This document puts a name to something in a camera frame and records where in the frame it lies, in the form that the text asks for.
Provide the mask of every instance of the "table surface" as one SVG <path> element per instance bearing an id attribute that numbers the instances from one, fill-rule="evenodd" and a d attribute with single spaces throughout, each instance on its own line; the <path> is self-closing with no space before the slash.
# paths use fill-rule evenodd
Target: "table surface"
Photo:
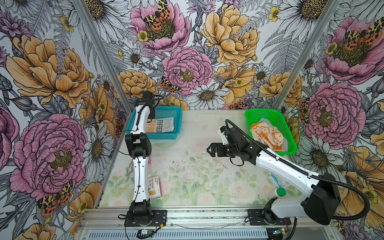
<path id="1" fill-rule="evenodd" d="M 182 128 L 176 140 L 151 140 L 148 177 L 159 176 L 162 198 L 152 206 L 238 206 L 264 205 L 277 186 L 270 172 L 245 162 L 234 166 L 228 157 L 211 157 L 207 147 L 221 142 L 218 130 L 230 119 L 248 132 L 244 110 L 183 111 Z M 128 153 L 125 142 L 120 151 Z M 235 164 L 241 161 L 233 159 Z M 129 207 L 133 197 L 132 159 L 118 153 L 106 182 L 99 207 Z M 301 192 L 289 186 L 286 197 Z"/>

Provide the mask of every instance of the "pink peony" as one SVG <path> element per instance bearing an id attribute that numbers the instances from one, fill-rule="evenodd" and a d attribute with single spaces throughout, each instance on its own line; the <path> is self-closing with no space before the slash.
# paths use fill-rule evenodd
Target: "pink peony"
<path id="1" fill-rule="evenodd" d="M 69 181 L 77 187 L 85 175 L 81 165 L 87 139 L 80 123 L 65 114 L 26 127 L 15 143 L 18 168 L 10 178 L 12 191 L 31 193 L 38 200 L 60 192 Z"/>
<path id="2" fill-rule="evenodd" d="M 190 31 L 189 18 L 184 18 L 183 13 L 180 13 L 180 9 L 177 4 L 173 6 L 169 0 L 167 1 L 167 3 L 168 7 L 172 11 L 170 22 L 171 26 L 168 27 L 170 29 L 174 28 L 174 31 L 171 30 L 173 32 L 172 37 L 157 38 L 156 36 L 154 37 L 154 39 L 142 40 L 146 50 L 152 54 L 161 54 L 163 52 L 173 51 L 177 47 L 184 46 L 188 42 Z M 143 19 L 146 16 L 154 15 L 157 11 L 157 6 L 158 5 L 156 3 L 154 7 L 148 5 L 147 8 L 144 8 L 142 5 L 140 5 L 140 8 L 131 9 L 131 25 L 133 25 L 133 27 L 131 28 L 132 33 L 138 34 L 140 33 L 140 31 L 148 31 L 147 25 L 144 23 Z"/>
<path id="3" fill-rule="evenodd" d="M 0 106 L 0 170 L 5 167 L 12 152 L 12 142 L 20 128 L 15 117 L 8 109 Z"/>
<path id="4" fill-rule="evenodd" d="M 176 49 L 163 60 L 164 77 L 180 87 L 180 93 L 189 95 L 191 90 L 211 82 L 211 60 L 204 53 L 190 47 Z"/>
<path id="5" fill-rule="evenodd" d="M 304 124 L 307 136 L 315 135 L 336 150 L 356 139 L 366 119 L 357 89 L 347 83 L 322 83 L 310 97 L 308 116 L 309 123 Z"/>
<path id="6" fill-rule="evenodd" d="M 348 31 L 361 32 L 374 22 L 358 22 L 347 17 L 328 39 L 328 48 L 322 62 L 324 73 L 339 81 L 348 81 L 353 85 L 361 84 L 375 76 L 384 67 L 384 37 L 373 45 L 361 44 L 353 50 L 345 48 L 345 34 Z"/>

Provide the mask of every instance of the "green bottle cap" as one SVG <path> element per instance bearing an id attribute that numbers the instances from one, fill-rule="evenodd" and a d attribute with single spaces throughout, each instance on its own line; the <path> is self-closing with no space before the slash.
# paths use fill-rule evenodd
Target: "green bottle cap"
<path id="1" fill-rule="evenodd" d="M 285 191 L 285 189 L 282 188 L 282 187 L 277 188 L 277 189 L 276 189 L 276 193 L 277 193 L 277 195 L 279 195 L 279 196 L 281 196 L 281 197 L 284 197 L 284 196 L 287 194 L 287 192 Z"/>

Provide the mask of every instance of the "green basket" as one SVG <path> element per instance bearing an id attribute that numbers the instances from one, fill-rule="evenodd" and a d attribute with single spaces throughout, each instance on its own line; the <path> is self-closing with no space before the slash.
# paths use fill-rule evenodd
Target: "green basket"
<path id="1" fill-rule="evenodd" d="M 251 125 L 265 118 L 270 123 L 277 127 L 277 129 L 283 134 L 285 139 L 288 141 L 288 152 L 276 152 L 280 156 L 294 155 L 297 151 L 297 145 L 293 139 L 292 133 L 283 117 L 283 115 L 274 109 L 258 109 L 252 108 L 245 111 L 245 119 L 247 120 L 249 135 L 252 137 Z"/>

